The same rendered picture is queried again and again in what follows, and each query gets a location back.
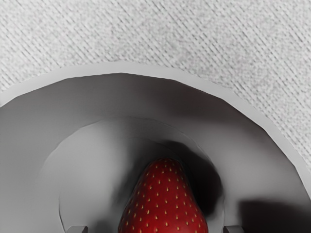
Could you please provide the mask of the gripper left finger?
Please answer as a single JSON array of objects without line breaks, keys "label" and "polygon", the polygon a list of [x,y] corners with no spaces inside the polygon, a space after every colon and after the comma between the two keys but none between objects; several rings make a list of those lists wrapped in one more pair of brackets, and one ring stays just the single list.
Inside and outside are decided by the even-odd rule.
[{"label": "gripper left finger", "polygon": [[88,233],[88,226],[85,225],[74,225],[70,226],[66,233]]}]

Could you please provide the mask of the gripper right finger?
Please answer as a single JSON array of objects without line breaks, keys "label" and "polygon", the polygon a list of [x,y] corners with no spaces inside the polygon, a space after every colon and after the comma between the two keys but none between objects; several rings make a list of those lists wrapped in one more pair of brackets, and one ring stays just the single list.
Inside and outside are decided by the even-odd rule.
[{"label": "gripper right finger", "polygon": [[243,233],[243,229],[239,225],[224,226],[223,233]]}]

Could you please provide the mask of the red strawberry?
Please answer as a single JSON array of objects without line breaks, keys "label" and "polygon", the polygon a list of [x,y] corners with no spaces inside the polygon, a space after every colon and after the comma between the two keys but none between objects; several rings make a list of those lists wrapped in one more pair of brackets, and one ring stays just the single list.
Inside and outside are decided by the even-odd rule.
[{"label": "red strawberry", "polygon": [[209,233],[179,161],[161,158],[145,168],[123,211],[118,233]]}]

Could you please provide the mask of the white round plate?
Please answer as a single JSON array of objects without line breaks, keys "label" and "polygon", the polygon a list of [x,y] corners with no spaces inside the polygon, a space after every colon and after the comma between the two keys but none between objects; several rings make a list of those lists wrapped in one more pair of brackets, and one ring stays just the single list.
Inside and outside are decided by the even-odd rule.
[{"label": "white round plate", "polygon": [[161,157],[184,166],[210,233],[311,233],[311,173],[269,119],[210,81],[127,62],[0,93],[0,233],[117,233]]}]

